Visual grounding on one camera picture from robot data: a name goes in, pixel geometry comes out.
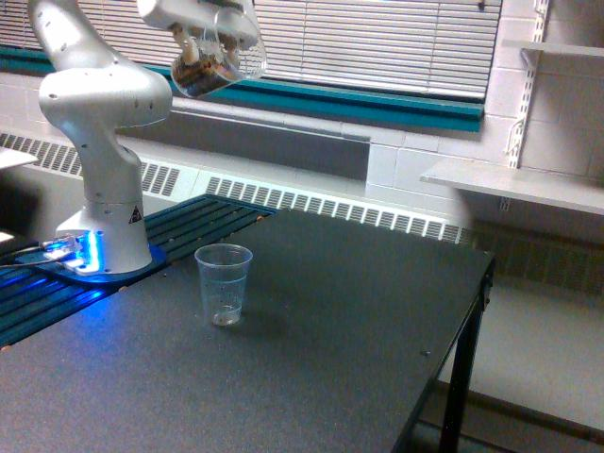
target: cable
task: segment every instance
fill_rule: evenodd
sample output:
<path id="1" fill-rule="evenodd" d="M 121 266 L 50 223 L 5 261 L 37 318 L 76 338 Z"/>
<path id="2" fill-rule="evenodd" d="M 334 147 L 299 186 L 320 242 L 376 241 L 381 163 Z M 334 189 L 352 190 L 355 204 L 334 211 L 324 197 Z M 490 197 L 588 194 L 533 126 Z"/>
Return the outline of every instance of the cable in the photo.
<path id="1" fill-rule="evenodd" d="M 0 266 L 0 269 L 19 269 L 23 267 L 41 266 L 43 264 L 52 264 L 53 262 L 63 261 L 65 258 L 66 257 L 55 258 L 54 260 L 32 261 L 24 264 L 4 264 Z"/>
<path id="2" fill-rule="evenodd" d="M 21 255 L 23 255 L 25 253 L 37 252 L 39 250 L 42 250 L 42 248 L 39 245 L 34 245 L 32 247 L 23 248 L 21 250 L 17 250 L 16 252 L 11 252 L 11 253 L 7 253 L 6 255 L 3 255 L 2 257 L 0 257 L 0 262 L 8 261 L 9 259 L 14 259 L 14 258 L 20 257 Z"/>

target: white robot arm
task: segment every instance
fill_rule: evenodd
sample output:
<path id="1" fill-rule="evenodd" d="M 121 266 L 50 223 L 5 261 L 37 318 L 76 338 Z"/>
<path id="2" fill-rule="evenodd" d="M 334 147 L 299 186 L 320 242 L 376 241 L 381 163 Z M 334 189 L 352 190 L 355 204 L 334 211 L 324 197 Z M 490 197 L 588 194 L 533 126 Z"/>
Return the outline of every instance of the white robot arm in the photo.
<path id="1" fill-rule="evenodd" d="M 30 0 L 28 6 L 36 36 L 57 69 L 40 86 L 40 106 L 74 143 L 84 176 L 85 206 L 57 233 L 84 236 L 90 249 L 65 264 L 83 275 L 141 269 L 151 262 L 141 162 L 117 142 L 115 129 L 166 118 L 170 86 L 108 46 L 76 0 Z"/>
<path id="2" fill-rule="evenodd" d="M 139 0 L 151 26 L 170 29 L 183 55 L 173 64 L 177 86 L 198 97 L 265 68 L 251 0 Z M 165 78 L 107 45 L 76 0 L 29 0 L 29 18 L 57 69 L 40 87 L 48 121 L 73 143 L 82 163 L 86 204 L 58 236 L 86 238 L 85 253 L 67 261 L 82 275 L 122 274 L 151 262 L 143 221 L 140 160 L 116 139 L 119 127 L 167 117 Z"/>

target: black table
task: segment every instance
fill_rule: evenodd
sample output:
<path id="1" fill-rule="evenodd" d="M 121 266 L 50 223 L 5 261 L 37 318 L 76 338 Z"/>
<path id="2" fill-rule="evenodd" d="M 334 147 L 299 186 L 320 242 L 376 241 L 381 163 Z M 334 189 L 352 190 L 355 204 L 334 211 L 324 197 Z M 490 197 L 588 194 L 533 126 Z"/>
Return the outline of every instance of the black table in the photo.
<path id="1" fill-rule="evenodd" d="M 244 321 L 201 325 L 192 258 L 0 355 L 0 451 L 403 449 L 459 338 L 443 451 L 459 437 L 490 254 L 280 212 Z"/>

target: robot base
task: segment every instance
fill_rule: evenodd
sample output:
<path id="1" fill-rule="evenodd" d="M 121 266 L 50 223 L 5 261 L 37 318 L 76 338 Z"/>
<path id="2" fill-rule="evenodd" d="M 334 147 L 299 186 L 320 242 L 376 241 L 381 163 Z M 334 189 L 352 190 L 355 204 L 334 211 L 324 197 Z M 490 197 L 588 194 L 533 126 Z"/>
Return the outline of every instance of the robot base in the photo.
<path id="1" fill-rule="evenodd" d="M 46 274 L 50 274 L 56 278 L 68 281 L 71 283 L 79 283 L 84 285 L 90 285 L 94 287 L 117 287 L 131 285 L 145 277 L 155 274 L 157 271 L 167 266 L 166 254 L 159 247 L 155 245 L 149 245 L 149 251 L 151 252 L 151 262 L 134 272 L 127 272 L 124 274 L 98 274 L 93 276 L 82 276 L 72 271 L 67 270 L 61 264 L 50 263 L 35 266 Z M 42 252 L 34 252 L 26 255 L 22 255 L 17 259 L 17 262 L 21 264 L 27 264 L 30 262 L 36 262 L 45 260 L 45 256 Z"/>

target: teal window frame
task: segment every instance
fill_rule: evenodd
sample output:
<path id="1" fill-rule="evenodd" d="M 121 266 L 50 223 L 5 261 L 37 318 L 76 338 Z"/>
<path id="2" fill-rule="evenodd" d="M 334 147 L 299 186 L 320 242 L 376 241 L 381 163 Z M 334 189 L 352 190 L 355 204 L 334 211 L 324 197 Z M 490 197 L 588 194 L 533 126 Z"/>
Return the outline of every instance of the teal window frame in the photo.
<path id="1" fill-rule="evenodd" d="M 170 69 L 144 65 L 165 76 L 176 90 Z M 54 68 L 44 52 L 0 46 L 0 71 L 46 75 Z M 435 127 L 480 132 L 484 105 L 411 95 L 365 92 L 276 80 L 250 80 L 226 87 L 209 100 L 235 102 L 259 109 L 286 109 L 353 123 Z"/>

